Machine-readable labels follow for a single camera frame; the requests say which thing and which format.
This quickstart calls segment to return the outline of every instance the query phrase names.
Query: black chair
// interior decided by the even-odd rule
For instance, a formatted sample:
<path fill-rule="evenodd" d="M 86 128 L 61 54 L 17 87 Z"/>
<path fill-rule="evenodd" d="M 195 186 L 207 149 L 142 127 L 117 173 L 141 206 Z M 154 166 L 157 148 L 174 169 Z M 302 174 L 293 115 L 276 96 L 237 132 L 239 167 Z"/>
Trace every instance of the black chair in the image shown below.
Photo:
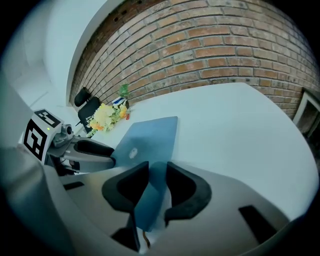
<path fill-rule="evenodd" d="M 83 87 L 74 98 L 74 105 L 76 105 L 77 107 L 80 107 L 83 103 L 87 102 L 86 105 L 84 105 L 78 111 L 78 118 L 80 122 L 76 124 L 76 126 L 78 124 L 82 124 L 84 126 L 86 133 L 90 133 L 92 131 L 91 127 L 87 127 L 88 125 L 87 118 L 92 116 L 100 106 L 100 101 L 97 97 L 93 97 L 91 99 L 89 98 L 90 98 L 90 93 L 85 87 Z"/>
<path fill-rule="evenodd" d="M 99 108 L 99 106 L 100 106 L 99 99 L 97 97 L 93 97 L 78 112 L 78 118 L 80 119 L 80 123 L 84 126 L 84 129 L 87 133 L 91 132 L 92 130 L 91 127 L 87 127 L 88 125 L 87 118 L 90 116 L 93 116 L 93 114 Z"/>

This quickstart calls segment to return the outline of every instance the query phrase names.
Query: white table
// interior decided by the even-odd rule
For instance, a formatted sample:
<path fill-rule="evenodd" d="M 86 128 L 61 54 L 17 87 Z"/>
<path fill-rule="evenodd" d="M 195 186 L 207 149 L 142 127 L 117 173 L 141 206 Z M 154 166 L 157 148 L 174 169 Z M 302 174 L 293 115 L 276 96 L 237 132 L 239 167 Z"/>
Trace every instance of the white table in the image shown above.
<path fill-rule="evenodd" d="M 294 123 L 245 83 L 177 91 L 136 103 L 129 120 L 92 139 L 116 148 L 135 122 L 178 116 L 172 161 L 238 179 L 294 220 L 319 186 L 313 155 Z"/>

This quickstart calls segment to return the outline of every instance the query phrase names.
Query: green leaf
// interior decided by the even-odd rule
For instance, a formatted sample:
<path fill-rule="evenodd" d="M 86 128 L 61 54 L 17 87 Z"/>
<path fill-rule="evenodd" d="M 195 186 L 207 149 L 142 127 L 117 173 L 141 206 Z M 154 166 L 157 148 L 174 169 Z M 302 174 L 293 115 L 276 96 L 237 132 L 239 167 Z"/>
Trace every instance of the green leaf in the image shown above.
<path fill-rule="evenodd" d="M 121 87 L 119 88 L 119 91 L 118 91 L 118 95 L 122 98 L 128 98 L 129 97 L 129 90 L 128 90 L 128 84 L 123 84 L 121 85 Z"/>

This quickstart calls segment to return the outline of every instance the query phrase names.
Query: flower bouquet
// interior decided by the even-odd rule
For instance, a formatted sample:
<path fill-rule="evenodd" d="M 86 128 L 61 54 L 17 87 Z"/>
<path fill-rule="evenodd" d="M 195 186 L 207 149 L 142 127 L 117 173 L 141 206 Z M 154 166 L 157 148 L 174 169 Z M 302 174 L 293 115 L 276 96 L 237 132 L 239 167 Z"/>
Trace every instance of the flower bouquet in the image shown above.
<path fill-rule="evenodd" d="M 102 103 L 92 116 L 86 118 L 87 127 L 92 128 L 86 137 L 92 137 L 97 131 L 111 131 L 115 124 L 119 120 L 126 118 L 128 114 L 126 100 L 121 105 L 109 106 Z"/>

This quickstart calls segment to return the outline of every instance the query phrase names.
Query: blue laptop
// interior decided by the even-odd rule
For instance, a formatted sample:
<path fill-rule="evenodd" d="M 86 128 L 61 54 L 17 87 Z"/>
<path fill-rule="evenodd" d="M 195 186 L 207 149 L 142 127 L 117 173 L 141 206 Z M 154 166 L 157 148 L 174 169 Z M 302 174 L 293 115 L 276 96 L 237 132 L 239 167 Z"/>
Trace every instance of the blue laptop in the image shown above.
<path fill-rule="evenodd" d="M 164 117 L 132 124 L 112 157 L 115 167 L 149 161 L 149 183 L 134 209 L 137 227 L 149 232 L 159 214 L 166 189 L 167 162 L 171 160 L 178 117 Z"/>

